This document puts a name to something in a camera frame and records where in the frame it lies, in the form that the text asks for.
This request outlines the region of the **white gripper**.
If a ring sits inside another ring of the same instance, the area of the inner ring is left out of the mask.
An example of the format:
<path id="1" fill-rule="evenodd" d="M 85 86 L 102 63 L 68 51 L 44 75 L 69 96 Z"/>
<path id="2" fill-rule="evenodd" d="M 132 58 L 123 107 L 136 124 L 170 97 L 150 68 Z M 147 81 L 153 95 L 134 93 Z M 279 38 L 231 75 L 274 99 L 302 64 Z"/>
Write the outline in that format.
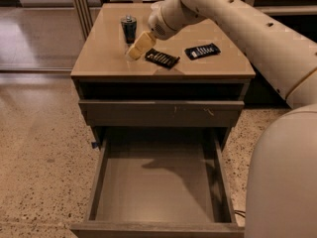
<path id="1" fill-rule="evenodd" d="M 128 48 L 126 58 L 138 60 L 148 52 L 157 39 L 168 40 L 179 32 L 177 25 L 178 0 L 159 1 L 151 5 L 152 13 L 148 19 L 149 31 L 143 31 Z"/>

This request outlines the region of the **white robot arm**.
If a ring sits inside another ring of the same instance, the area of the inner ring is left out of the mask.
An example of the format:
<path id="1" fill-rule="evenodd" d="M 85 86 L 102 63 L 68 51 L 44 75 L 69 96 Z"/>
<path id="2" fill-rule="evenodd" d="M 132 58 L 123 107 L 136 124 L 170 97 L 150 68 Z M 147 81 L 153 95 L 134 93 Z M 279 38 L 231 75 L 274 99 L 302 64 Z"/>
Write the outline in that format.
<path id="1" fill-rule="evenodd" d="M 164 0 L 128 49 L 208 18 L 290 106 L 260 136 L 247 184 L 245 238 L 317 238 L 317 44 L 241 0 Z"/>

